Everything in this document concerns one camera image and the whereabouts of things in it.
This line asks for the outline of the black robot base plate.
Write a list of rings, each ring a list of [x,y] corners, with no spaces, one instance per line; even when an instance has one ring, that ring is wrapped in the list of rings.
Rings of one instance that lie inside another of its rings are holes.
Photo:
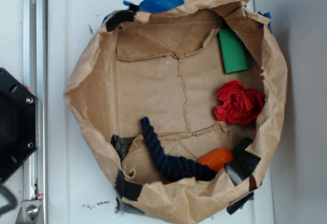
[[[1,183],[36,150],[37,98],[1,68]]]

